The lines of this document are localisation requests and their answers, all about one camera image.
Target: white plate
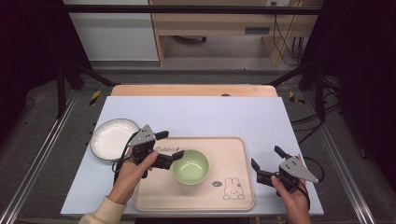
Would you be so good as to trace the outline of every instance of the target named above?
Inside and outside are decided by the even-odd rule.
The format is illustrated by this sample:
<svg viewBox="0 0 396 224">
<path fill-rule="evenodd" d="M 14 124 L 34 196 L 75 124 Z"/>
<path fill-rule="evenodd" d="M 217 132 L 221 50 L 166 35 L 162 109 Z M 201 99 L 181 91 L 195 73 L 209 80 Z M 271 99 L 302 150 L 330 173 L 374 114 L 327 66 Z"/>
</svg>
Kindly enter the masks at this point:
<svg viewBox="0 0 396 224">
<path fill-rule="evenodd" d="M 128 139 L 138 131 L 139 127 L 129 119 L 109 120 L 93 133 L 90 142 L 92 153 L 103 160 L 117 160 Z"/>
</svg>

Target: ceramic bowl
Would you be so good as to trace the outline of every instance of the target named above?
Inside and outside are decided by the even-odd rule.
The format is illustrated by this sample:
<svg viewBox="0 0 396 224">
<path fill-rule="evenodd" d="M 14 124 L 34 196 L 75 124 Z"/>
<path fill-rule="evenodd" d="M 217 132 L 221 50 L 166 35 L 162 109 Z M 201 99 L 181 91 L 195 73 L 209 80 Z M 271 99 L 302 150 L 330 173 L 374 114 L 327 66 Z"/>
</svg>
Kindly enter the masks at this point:
<svg viewBox="0 0 396 224">
<path fill-rule="evenodd" d="M 184 150 L 184 156 L 172 165 L 176 180 L 185 185 L 201 183 L 209 174 L 209 160 L 204 153 L 195 149 Z"/>
</svg>

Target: white cabinet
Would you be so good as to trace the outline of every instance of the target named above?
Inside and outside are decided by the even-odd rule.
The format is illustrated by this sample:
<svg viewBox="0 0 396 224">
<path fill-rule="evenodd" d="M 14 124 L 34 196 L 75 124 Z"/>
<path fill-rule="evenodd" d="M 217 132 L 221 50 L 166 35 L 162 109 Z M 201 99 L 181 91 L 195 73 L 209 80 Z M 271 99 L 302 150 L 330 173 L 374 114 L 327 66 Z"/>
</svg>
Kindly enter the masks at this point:
<svg viewBox="0 0 396 224">
<path fill-rule="evenodd" d="M 148 5 L 145 0 L 64 0 L 66 5 Z M 149 13 L 70 13 L 90 61 L 158 61 Z"/>
</svg>

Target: floor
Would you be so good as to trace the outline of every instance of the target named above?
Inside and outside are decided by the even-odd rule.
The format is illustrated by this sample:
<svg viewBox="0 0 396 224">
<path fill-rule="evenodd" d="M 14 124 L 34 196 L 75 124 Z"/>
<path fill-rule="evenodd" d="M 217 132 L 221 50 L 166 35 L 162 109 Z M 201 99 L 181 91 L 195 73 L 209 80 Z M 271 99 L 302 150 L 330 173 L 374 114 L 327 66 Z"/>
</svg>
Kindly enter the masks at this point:
<svg viewBox="0 0 396 224">
<path fill-rule="evenodd" d="M 285 60 L 293 62 L 287 55 Z M 169 39 L 163 66 L 156 62 L 92 64 L 99 74 L 120 83 L 265 84 L 295 67 L 284 63 L 272 66 L 257 36 L 209 36 L 205 43 L 173 37 Z M 294 77 L 276 87 L 291 121 L 315 114 L 313 91 L 299 91 L 299 78 Z M 60 216 L 59 211 L 90 141 L 105 96 L 111 92 L 111 88 L 90 77 L 83 76 L 83 79 L 86 83 L 84 90 L 76 93 L 67 88 L 68 96 L 77 94 L 78 97 L 61 134 L 55 137 L 52 145 L 45 146 L 46 138 L 57 122 L 55 82 L 28 93 L 26 107 L 16 121 L 12 135 L 1 146 L 0 210 L 6 211 L 13 197 L 21 196 L 23 204 L 15 207 L 18 215 L 15 223 L 77 223 L 75 218 Z M 101 96 L 95 106 L 89 106 L 96 90 L 101 90 Z M 332 90 L 325 91 L 329 93 L 326 107 L 336 105 L 338 101 Z M 291 92 L 296 101 L 290 100 Z M 375 162 L 360 157 L 359 146 L 342 116 L 342 108 L 336 106 L 327 111 L 326 122 L 300 144 L 304 156 L 314 158 L 326 171 L 323 182 L 317 185 L 325 214 L 312 217 L 313 222 L 396 223 L 394 191 Z M 302 141 L 317 125 L 315 117 L 294 122 L 296 138 Z M 49 153 L 45 154 L 43 148 L 49 148 Z M 46 158 L 42 166 L 33 167 L 36 155 L 40 153 Z M 308 162 L 307 166 L 320 174 L 314 163 Z M 32 167 L 38 169 L 39 175 L 31 176 L 31 185 L 21 185 Z M 18 188 L 26 192 L 18 194 Z M 260 223 L 285 221 L 283 217 L 260 217 L 259 220 Z M 258 219 L 250 218 L 248 222 L 258 223 Z"/>
</svg>

